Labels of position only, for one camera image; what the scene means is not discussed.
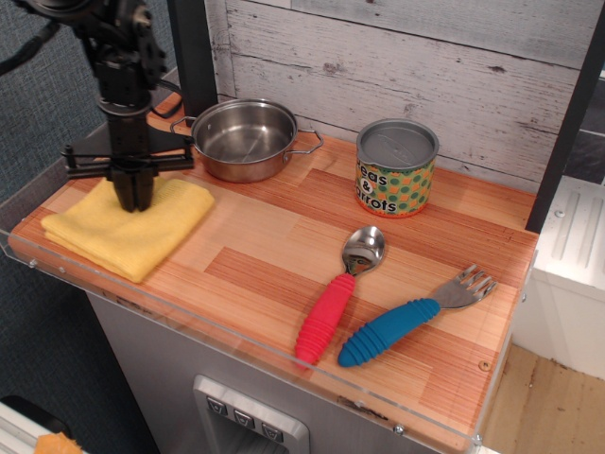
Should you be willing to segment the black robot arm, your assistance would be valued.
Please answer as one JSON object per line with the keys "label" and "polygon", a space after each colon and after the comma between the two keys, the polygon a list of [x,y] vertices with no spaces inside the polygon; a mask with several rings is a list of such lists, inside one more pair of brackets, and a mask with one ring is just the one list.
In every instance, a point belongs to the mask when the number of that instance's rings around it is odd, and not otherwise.
{"label": "black robot arm", "polygon": [[60,26],[71,27],[97,80],[97,106],[107,123],[65,146],[67,174],[72,179],[104,177],[112,183],[124,210],[147,210],[160,173],[194,165],[190,140],[147,123],[151,93],[167,71],[147,4],[74,0],[20,1],[17,5],[48,22],[13,57],[2,61],[1,72],[6,74],[31,60]]}

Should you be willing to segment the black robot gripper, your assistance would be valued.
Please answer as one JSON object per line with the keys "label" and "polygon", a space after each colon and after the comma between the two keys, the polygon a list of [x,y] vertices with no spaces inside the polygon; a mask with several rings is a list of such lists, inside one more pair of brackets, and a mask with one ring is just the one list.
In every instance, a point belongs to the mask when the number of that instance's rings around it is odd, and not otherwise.
{"label": "black robot gripper", "polygon": [[195,166],[190,140],[151,127],[147,123],[151,110],[148,101],[134,105],[99,101],[97,106],[107,122],[64,147],[67,175],[71,179],[111,179],[124,210],[145,211],[151,205],[158,173]]}

